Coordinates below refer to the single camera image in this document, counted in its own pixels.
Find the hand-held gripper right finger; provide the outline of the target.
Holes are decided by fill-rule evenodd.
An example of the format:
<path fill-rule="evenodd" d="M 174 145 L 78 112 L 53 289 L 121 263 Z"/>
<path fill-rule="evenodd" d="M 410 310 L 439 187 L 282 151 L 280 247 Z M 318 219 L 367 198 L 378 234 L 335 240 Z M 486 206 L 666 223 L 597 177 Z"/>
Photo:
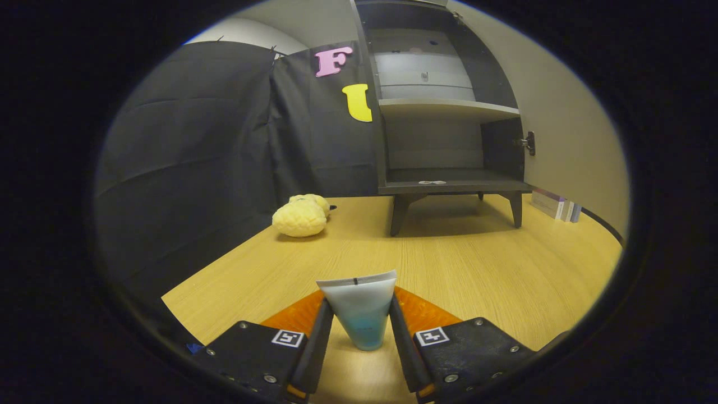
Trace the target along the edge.
<path fill-rule="evenodd" d="M 536 355 L 490 320 L 460 319 L 402 287 L 388 315 L 403 377 L 420 402 L 481 393 Z"/>

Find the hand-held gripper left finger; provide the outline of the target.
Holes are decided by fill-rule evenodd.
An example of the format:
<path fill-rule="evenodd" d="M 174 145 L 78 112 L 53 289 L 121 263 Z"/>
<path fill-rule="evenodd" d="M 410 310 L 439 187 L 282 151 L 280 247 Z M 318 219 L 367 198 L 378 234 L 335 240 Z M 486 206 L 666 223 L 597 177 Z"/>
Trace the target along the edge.
<path fill-rule="evenodd" d="M 188 343 L 203 370 L 270 402 L 307 402 L 316 393 L 334 313 L 321 291 L 260 324 L 239 320 L 208 345 Z"/>

